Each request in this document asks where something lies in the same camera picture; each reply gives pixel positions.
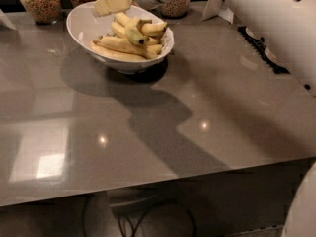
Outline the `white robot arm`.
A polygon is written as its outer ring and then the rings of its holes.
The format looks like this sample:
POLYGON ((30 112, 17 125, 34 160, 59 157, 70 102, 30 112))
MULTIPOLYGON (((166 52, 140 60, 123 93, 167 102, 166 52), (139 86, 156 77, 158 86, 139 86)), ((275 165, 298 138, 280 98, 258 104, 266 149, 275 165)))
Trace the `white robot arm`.
MULTIPOLYGON (((144 8, 154 8, 169 0, 134 0, 144 8)), ((210 18, 219 15, 221 7, 229 9, 246 27, 255 34, 255 40, 264 45, 272 55, 283 62, 284 68, 292 78, 304 88, 306 94, 315 98, 316 80, 316 18, 315 0, 209 0, 204 13, 210 8, 210 18)), ((256 129, 252 127, 250 135, 262 139, 263 146, 269 146, 267 152, 289 153, 289 142, 302 142, 291 136, 284 125, 277 126, 268 120, 260 119, 256 129)), ((303 178, 298 194, 286 217, 281 237, 315 237, 315 163, 303 178)))

